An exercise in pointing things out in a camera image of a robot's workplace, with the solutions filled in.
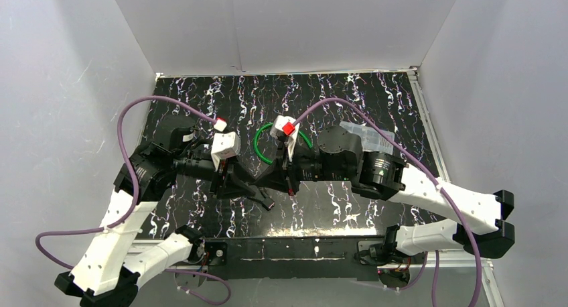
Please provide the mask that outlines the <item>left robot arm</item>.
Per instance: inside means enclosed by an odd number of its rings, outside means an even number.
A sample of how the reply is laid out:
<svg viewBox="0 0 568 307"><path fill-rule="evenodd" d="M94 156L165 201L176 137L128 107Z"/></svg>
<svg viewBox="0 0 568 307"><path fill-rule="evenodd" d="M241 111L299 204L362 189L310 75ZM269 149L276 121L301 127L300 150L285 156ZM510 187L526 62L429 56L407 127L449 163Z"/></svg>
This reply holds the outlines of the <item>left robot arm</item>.
<svg viewBox="0 0 568 307"><path fill-rule="evenodd" d="M55 279L81 306L129 306L149 280L171 266L207 265L212 252L199 230L184 225L131 257L129 250L163 195L184 175L211 183L218 199L256 196L253 177L239 164L240 139L223 120L212 139L198 134L196 120L171 116L153 139L139 144L119 171L107 211L80 261Z"/></svg>

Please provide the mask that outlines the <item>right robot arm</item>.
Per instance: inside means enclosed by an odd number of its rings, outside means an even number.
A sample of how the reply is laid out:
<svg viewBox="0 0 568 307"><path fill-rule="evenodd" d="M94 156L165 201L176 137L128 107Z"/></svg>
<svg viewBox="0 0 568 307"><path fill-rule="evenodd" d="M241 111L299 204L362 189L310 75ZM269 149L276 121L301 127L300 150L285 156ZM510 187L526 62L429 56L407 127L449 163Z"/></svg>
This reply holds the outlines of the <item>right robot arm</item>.
<svg viewBox="0 0 568 307"><path fill-rule="evenodd" d="M325 128L313 148L279 145L281 155L256 179L256 185L294 195L303 181L348 181L362 197L418 206L442 220L414 227L388 227L382 243L359 252L378 265L401 261L424 251L463 249L498 259L515 244L515 228L507 219L514 195L507 190L474 192L430 179L400 157L365 151L360 136L340 126Z"/></svg>

